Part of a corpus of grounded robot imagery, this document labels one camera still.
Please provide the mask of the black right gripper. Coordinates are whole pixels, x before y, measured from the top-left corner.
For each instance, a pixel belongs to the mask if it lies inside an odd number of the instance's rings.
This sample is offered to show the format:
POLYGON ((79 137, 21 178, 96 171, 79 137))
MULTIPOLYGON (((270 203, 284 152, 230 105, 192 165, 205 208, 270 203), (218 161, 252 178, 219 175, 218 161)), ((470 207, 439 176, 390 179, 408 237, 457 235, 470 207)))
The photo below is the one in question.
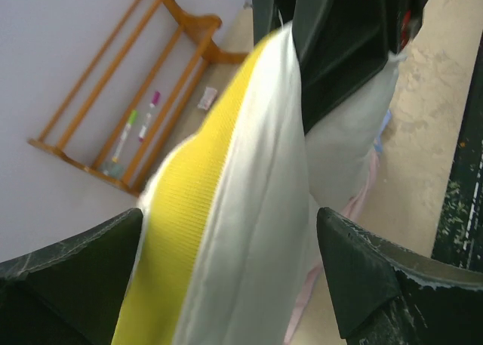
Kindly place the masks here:
POLYGON ((300 64, 304 131, 381 71, 389 31, 413 39, 428 0, 295 0, 292 36, 300 64))

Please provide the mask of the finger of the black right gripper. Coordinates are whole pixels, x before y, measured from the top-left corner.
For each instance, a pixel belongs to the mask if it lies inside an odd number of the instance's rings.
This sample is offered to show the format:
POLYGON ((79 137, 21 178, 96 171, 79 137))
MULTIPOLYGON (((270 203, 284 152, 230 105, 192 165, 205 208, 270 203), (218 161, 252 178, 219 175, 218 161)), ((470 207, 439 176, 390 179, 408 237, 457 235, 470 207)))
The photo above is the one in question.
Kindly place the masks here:
POLYGON ((252 0, 254 45, 291 21, 296 0, 252 0))

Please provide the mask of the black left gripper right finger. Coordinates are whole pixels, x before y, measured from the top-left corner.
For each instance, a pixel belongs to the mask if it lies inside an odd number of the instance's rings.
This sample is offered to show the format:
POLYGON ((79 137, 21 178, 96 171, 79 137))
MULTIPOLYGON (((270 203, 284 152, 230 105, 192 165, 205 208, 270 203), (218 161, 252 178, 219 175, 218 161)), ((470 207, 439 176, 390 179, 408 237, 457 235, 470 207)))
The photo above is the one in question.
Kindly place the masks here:
POLYGON ((482 274, 424 257, 320 208, 317 236, 348 344, 480 344, 482 274))

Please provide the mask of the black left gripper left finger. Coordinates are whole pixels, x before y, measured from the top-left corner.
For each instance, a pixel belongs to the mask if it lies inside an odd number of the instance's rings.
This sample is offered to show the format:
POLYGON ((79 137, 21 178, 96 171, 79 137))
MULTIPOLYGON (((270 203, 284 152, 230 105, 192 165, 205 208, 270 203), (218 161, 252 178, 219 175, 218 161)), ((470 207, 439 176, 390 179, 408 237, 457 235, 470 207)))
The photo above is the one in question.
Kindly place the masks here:
POLYGON ((140 241, 138 208, 1 264, 3 344, 109 344, 140 241))

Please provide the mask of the white and yellow pillow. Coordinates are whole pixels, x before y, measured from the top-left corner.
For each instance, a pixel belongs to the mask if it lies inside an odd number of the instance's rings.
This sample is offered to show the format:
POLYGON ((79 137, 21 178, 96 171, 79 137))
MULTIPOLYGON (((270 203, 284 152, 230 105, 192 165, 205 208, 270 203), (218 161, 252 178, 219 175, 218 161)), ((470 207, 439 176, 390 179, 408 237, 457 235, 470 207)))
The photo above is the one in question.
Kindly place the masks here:
POLYGON ((292 26, 259 42, 139 197, 143 231, 114 344, 287 344, 321 255, 316 214, 355 219, 402 54, 309 133, 292 26))

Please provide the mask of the blue and pink printed pillowcase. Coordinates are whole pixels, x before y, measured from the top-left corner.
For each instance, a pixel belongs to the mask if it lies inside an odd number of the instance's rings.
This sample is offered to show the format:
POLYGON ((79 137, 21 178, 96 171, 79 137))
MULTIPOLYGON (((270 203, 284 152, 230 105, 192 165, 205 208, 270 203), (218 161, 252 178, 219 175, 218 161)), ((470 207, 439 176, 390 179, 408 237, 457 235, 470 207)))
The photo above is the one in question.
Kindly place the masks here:
POLYGON ((325 209, 317 216, 318 264, 309 271, 297 297, 285 344, 293 339, 321 271, 326 275, 340 336, 348 344, 366 344, 375 330, 376 314, 398 294, 398 287, 390 282, 390 266, 352 228, 375 183, 383 150, 381 135, 391 118, 392 113, 387 110, 370 151, 366 183, 358 195, 339 214, 325 209))

